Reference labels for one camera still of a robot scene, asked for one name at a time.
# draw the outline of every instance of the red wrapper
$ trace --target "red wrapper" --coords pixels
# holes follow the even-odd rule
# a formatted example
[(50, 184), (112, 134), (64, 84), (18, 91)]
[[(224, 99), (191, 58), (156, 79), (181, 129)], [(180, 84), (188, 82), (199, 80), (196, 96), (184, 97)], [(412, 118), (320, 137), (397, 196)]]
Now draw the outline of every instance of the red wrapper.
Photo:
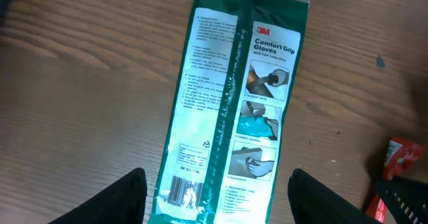
[[(413, 163), (422, 155), (423, 147), (410, 140), (393, 137), (389, 141), (388, 153), (383, 167), (383, 178), (391, 180), (393, 176), (401, 174), (410, 168)], [(385, 222), (387, 207), (379, 196), (375, 196), (366, 214), (375, 218), (381, 223)]]

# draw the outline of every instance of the wood grain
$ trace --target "wood grain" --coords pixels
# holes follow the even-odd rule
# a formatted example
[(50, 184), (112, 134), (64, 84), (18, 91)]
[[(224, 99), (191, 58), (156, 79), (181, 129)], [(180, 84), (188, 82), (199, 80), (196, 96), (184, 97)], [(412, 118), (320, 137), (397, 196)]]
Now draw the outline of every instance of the wood grain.
[[(0, 31), (0, 223), (48, 222), (138, 166), (147, 221), (192, 2), (12, 0)], [(294, 168), (360, 207), (369, 156), (392, 135), (426, 142), (427, 5), (311, 0), (270, 223), (293, 223)], [(427, 164), (408, 175), (427, 181)]]

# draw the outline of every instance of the barcode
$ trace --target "barcode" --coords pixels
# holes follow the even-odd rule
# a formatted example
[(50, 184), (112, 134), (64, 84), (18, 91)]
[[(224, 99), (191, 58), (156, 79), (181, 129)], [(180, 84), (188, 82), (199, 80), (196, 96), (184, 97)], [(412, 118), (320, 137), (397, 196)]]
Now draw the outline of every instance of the barcode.
[(399, 144), (399, 143), (392, 141), (392, 140), (389, 141), (388, 153), (387, 153), (387, 157), (385, 158), (385, 162), (383, 163), (383, 165), (385, 165), (385, 166), (388, 165), (389, 161), (392, 159), (392, 157), (394, 156), (396, 151), (398, 151), (398, 149), (400, 149), (400, 147), (402, 147), (402, 144)]
[(173, 176), (169, 191), (168, 203), (178, 207), (196, 209), (201, 198), (202, 183)]

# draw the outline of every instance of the red packet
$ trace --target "red packet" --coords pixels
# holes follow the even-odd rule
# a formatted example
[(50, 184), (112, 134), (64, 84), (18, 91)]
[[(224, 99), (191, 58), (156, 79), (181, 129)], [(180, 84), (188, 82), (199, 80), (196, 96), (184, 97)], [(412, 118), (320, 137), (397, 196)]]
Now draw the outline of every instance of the red packet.
[[(410, 168), (422, 155), (423, 147), (410, 140), (392, 137), (389, 141), (388, 153), (383, 164), (383, 178), (391, 180), (393, 176), (401, 174)], [(381, 223), (385, 222), (387, 207), (377, 195), (368, 206), (366, 214)]]

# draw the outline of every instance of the white label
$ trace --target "white label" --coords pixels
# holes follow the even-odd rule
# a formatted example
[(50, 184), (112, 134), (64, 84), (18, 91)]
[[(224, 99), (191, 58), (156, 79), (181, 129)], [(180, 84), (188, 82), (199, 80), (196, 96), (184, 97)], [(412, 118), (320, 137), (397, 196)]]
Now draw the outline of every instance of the white label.
[(215, 223), (265, 223), (300, 33), (254, 22)]
[(385, 162), (383, 163), (384, 166), (388, 165), (389, 161), (392, 159), (392, 157), (394, 156), (394, 154), (402, 146), (403, 146), (402, 144), (399, 144), (399, 143), (397, 143), (395, 141), (392, 141), (392, 140), (389, 141), (387, 157), (385, 158)]
[(234, 15), (195, 11), (156, 214), (196, 219), (236, 23)]

